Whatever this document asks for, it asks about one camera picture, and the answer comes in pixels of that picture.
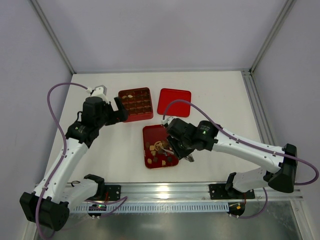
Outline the red compartment chocolate box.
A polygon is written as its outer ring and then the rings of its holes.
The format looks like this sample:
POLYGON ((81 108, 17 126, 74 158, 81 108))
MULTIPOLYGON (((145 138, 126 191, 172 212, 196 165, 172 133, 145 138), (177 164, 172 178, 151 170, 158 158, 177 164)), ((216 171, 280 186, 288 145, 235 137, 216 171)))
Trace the red compartment chocolate box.
POLYGON ((126 123, 150 120, 153 118, 152 97, 148 87, 121 90, 118 92, 118 97, 128 110, 126 123))

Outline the metal serving tongs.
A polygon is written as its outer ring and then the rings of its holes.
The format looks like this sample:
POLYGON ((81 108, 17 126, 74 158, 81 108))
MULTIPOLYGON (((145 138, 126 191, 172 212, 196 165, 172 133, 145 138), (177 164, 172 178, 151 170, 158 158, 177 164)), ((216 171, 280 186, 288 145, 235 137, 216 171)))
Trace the metal serving tongs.
POLYGON ((188 161, 188 162, 190 162, 190 163, 193 163, 193 162, 195 161, 195 159, 193 158, 193 156, 192 156, 191 153, 185 155, 185 154, 176 153, 176 152, 173 151, 173 150, 166 149, 166 148, 163 148, 163 147, 162 147, 161 149, 162 149, 165 153, 174 156, 174 157, 177 158, 178 160, 184 159, 184 160, 186 160, 186 161, 188 161))

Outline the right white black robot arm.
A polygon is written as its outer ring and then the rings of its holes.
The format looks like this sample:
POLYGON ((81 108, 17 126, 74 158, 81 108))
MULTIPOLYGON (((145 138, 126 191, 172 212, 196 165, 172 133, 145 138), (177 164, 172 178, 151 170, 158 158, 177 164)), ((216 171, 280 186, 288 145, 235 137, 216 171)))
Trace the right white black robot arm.
POLYGON ((278 147, 241 140, 230 131, 219 130, 207 120, 194 126, 180 118, 169 117, 162 121, 162 125, 174 155, 180 160, 190 158, 195 150, 207 150, 229 154, 259 166, 254 170, 229 174, 225 191, 230 198, 241 198, 248 191, 265 187, 287 194, 294 191, 297 172, 297 162, 292 159, 297 155, 294 145, 278 147))

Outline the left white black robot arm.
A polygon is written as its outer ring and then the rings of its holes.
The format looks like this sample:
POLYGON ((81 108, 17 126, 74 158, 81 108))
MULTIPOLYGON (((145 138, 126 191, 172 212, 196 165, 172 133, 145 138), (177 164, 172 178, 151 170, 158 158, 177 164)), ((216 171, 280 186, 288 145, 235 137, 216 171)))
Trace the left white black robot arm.
POLYGON ((24 192, 19 203, 28 221, 60 231, 66 224, 70 211, 85 200, 100 200, 105 192, 105 180, 94 174, 87 174, 78 185, 70 190, 65 187, 75 167, 99 136, 103 126, 110 126, 128 119, 128 111, 121 99, 114 99, 117 110, 101 97, 85 99, 81 120, 69 126, 61 154, 44 179, 32 193, 24 192))

